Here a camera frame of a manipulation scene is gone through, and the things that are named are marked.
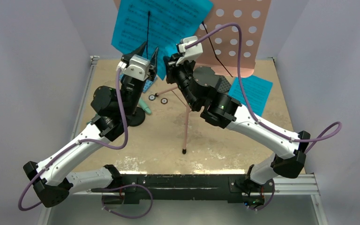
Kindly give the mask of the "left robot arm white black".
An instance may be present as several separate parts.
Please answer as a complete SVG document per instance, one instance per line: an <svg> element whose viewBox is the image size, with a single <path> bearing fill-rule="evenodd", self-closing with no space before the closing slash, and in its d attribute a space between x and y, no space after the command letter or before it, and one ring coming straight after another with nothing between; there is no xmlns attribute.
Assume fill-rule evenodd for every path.
<svg viewBox="0 0 360 225"><path fill-rule="evenodd" d="M62 149L40 162L27 162L23 169L30 179L27 188L33 188L39 203L47 208L63 202L70 194L89 189L117 191L121 174L113 165L75 173L74 168L102 147L114 149L112 142L124 136L117 146L123 149L128 142L128 125L135 114L147 80L157 74L157 55L144 58L148 43L143 42L132 52L124 54L117 65L116 86L98 87L91 106L96 116L86 128Z"/></svg>

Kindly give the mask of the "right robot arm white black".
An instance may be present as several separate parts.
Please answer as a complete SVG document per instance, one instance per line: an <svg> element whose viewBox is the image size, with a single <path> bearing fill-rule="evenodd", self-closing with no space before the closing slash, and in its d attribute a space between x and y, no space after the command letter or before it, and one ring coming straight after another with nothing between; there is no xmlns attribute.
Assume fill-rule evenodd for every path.
<svg viewBox="0 0 360 225"><path fill-rule="evenodd" d="M178 86L191 111L200 112L207 123L243 134L269 148L273 153L250 166L244 184L257 190L277 176L295 179L304 168L309 137L306 132L291 132L249 111L240 101L220 92L220 76L210 67L195 67L195 61L180 61L180 54L163 58L167 83Z"/></svg>

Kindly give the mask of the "mint green toy microphone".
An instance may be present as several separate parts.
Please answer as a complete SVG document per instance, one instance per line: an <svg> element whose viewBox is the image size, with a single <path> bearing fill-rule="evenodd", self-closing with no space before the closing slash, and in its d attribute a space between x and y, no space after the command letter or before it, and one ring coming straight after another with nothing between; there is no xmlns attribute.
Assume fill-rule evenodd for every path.
<svg viewBox="0 0 360 225"><path fill-rule="evenodd" d="M138 101L138 105L140 108L142 108L144 110L144 112L148 115L151 115L152 114L152 111L151 109L149 108L149 106L147 105L147 103L142 99L140 98L139 101Z"/></svg>

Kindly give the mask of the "blue sheet music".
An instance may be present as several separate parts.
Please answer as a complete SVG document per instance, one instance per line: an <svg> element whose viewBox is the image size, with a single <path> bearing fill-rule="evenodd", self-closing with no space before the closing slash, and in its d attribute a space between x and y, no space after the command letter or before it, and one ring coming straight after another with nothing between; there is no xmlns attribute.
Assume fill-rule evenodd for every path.
<svg viewBox="0 0 360 225"><path fill-rule="evenodd" d="M209 0L122 0L112 46L126 54L147 41L147 59L158 47L157 75L163 80L163 57L176 53L181 39L194 35L212 8Z"/></svg>
<svg viewBox="0 0 360 225"><path fill-rule="evenodd" d="M273 83L254 75L242 78L241 83L253 112L261 117ZM246 105L237 77L234 79L228 95Z"/></svg>

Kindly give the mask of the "pink music stand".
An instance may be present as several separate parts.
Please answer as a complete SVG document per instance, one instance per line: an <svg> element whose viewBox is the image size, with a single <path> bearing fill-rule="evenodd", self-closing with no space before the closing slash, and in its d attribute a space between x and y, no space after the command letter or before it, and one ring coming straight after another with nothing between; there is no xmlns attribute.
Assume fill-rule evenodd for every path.
<svg viewBox="0 0 360 225"><path fill-rule="evenodd" d="M271 2L269 0L210 0L213 8L194 36L212 32L202 42L199 66L211 66L218 74L242 77L252 74Z"/></svg>

